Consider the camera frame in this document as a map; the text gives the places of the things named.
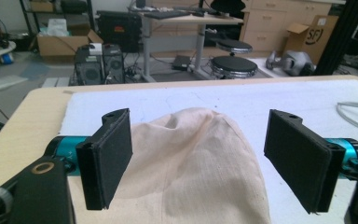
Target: gray floor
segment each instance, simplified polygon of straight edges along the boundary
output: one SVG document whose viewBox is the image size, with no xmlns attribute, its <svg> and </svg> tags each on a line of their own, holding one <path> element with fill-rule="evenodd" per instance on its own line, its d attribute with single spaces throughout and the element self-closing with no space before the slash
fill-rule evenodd
<svg viewBox="0 0 358 224">
<path fill-rule="evenodd" d="M 0 63 L 0 81 L 19 80 L 20 83 L 1 87 L 0 90 L 0 108 L 8 118 L 15 112 L 23 98 L 29 91 L 41 88 L 45 80 L 49 77 L 72 77 L 74 66 L 72 63 L 45 63 L 43 59 L 32 52 L 13 52 L 13 64 Z M 193 81 L 199 80 L 199 77 L 192 73 L 174 71 L 171 69 L 173 59 L 152 59 L 150 70 L 152 77 L 158 82 L 167 81 Z M 210 73 L 209 59 L 202 61 L 202 69 Z M 131 66 L 134 73 L 139 73 L 143 66 L 142 57 L 136 54 L 126 56 L 125 67 Z M 256 74 L 252 78 L 266 78 L 261 74 Z M 129 82 L 144 82 L 143 80 L 130 80 Z M 7 119 L 0 113 L 0 122 L 6 123 Z"/>
</svg>

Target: stool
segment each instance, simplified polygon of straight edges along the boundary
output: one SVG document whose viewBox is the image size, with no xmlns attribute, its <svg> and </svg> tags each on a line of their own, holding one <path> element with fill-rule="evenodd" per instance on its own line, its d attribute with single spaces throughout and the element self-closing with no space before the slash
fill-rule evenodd
<svg viewBox="0 0 358 224">
<path fill-rule="evenodd" d="M 240 57 L 235 53 L 250 53 L 252 46 L 233 39 L 223 39 L 216 46 L 230 52 L 230 56 L 218 56 L 211 60 L 213 75 L 219 79 L 247 78 L 257 72 L 257 64 Z"/>
</svg>

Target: cardboard box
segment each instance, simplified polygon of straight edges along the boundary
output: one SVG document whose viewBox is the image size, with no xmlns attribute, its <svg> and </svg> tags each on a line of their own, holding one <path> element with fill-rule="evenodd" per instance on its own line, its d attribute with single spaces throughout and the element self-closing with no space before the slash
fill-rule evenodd
<svg viewBox="0 0 358 224">
<path fill-rule="evenodd" d="M 30 2 L 31 10 L 35 12 L 53 12 L 54 4 L 50 2 Z"/>
<path fill-rule="evenodd" d="M 338 16 L 315 16 L 311 25 L 292 23 L 287 28 L 290 34 L 283 52 L 307 52 L 312 62 L 318 64 L 337 20 Z"/>
<path fill-rule="evenodd" d="M 103 40 L 90 28 L 84 25 L 70 26 L 72 36 L 38 35 L 37 44 L 42 57 L 45 56 L 74 56 L 77 48 L 88 43 L 103 43 Z"/>
</svg>

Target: beige cloth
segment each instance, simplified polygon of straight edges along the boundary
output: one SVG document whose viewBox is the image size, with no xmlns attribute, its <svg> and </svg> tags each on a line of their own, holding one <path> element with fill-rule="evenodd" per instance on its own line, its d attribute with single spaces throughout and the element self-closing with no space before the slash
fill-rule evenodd
<svg viewBox="0 0 358 224">
<path fill-rule="evenodd" d="M 235 121 L 190 108 L 131 130 L 130 165 L 99 222 L 270 223 L 260 168 Z"/>
</svg>

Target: desk leg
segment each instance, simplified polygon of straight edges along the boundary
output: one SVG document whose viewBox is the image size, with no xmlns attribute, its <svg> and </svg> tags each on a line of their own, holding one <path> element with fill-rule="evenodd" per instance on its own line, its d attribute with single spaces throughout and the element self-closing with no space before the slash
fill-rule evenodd
<svg viewBox="0 0 358 224">
<path fill-rule="evenodd" d="M 150 76 L 150 24 L 150 19 L 142 17 L 142 38 L 144 41 L 144 71 L 142 73 L 142 78 L 147 82 L 156 82 L 156 80 Z"/>
<path fill-rule="evenodd" d="M 203 45 L 205 41 L 205 24 L 199 25 L 199 33 L 197 36 L 197 53 L 196 53 L 196 61 L 194 67 L 190 66 L 190 69 L 193 70 L 194 73 L 201 76 L 205 79 L 213 79 L 210 74 L 207 74 L 206 72 L 202 71 L 201 69 L 201 59 L 202 59 L 202 51 L 203 51 Z"/>
</svg>

